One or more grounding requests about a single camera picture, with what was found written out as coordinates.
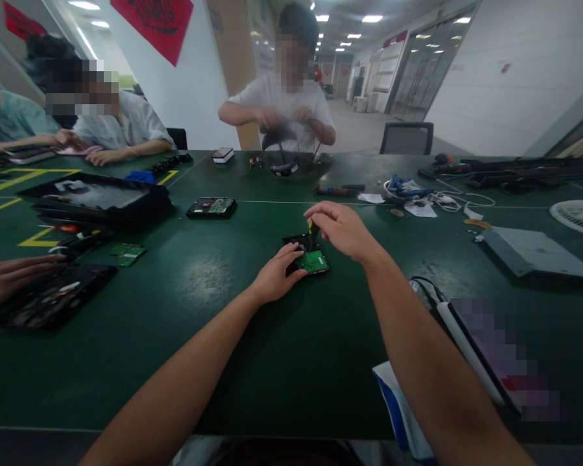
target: white t-shirt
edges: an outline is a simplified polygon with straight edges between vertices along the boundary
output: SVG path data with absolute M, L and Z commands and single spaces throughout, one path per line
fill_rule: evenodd
M 335 128 L 324 92 L 315 81 L 305 80 L 303 87 L 297 93 L 287 93 L 277 79 L 277 75 L 269 72 L 251 82 L 229 101 L 249 107 L 276 107 L 288 120 L 292 119 L 296 109 L 304 105 L 309 107 L 324 125 Z M 283 142 L 283 150 L 313 153 L 317 144 L 311 128 L 298 122 L 290 122 L 290 128 L 296 133 L 298 142 L 294 140 Z M 260 143 L 263 138 L 264 135 L 260 133 Z M 279 150 L 279 147 L 272 146 L 269 150 Z

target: floor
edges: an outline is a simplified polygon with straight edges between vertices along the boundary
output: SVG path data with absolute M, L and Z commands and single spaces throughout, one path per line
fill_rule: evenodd
M 337 142 L 331 147 L 322 146 L 326 153 L 379 153 L 384 124 L 396 121 L 383 113 L 355 113 L 344 100 L 328 102 L 337 130 Z M 456 157 L 470 157 L 471 153 L 435 137 L 432 155 L 447 153 Z

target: red banner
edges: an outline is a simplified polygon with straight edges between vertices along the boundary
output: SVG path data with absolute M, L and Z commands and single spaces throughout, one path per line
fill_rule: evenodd
M 13 5 L 3 1 L 5 6 L 6 29 L 20 39 L 28 39 L 31 36 L 44 36 L 45 29 L 35 20 L 30 19 Z
M 190 0 L 111 0 L 110 4 L 164 58 L 177 66 L 194 9 Z

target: gray metal box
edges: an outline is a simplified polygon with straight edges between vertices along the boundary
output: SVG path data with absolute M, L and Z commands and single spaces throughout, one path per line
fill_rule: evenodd
M 583 278 L 583 262 L 542 232 L 490 227 L 482 236 L 516 276 L 542 273 Z

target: glass door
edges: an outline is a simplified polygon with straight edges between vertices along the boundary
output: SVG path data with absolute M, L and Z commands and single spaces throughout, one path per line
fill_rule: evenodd
M 473 10 L 415 34 L 389 113 L 402 121 L 423 121 L 468 29 Z

